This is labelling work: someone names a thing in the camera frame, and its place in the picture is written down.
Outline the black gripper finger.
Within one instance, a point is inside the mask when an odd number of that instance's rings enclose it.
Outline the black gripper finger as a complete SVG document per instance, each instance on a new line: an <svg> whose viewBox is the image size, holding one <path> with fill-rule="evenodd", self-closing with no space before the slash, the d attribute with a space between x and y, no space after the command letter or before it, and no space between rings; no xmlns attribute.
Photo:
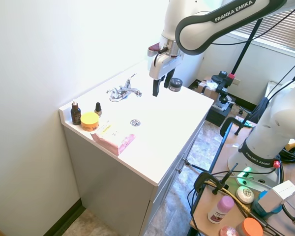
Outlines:
<svg viewBox="0 0 295 236"><path fill-rule="evenodd" d="M161 82L164 80L164 77L161 77L158 80L153 80L153 90L152 90L152 95L157 97L159 94L159 88L160 88L160 84Z"/></svg>
<svg viewBox="0 0 295 236"><path fill-rule="evenodd" d="M174 75L175 69L172 69L170 72L167 73L166 75L166 79L164 82L164 88L168 88L170 80L172 79L173 75Z"/></svg>

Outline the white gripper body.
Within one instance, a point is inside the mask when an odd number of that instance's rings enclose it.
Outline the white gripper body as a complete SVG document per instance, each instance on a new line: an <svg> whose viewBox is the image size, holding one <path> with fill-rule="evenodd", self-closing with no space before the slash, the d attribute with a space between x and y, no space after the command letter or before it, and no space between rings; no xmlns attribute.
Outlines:
<svg viewBox="0 0 295 236"><path fill-rule="evenodd" d="M149 76L154 80L159 80L181 64L184 53L178 51L178 54L176 55L166 51L158 54L156 51L149 51L148 56L152 57Z"/></svg>

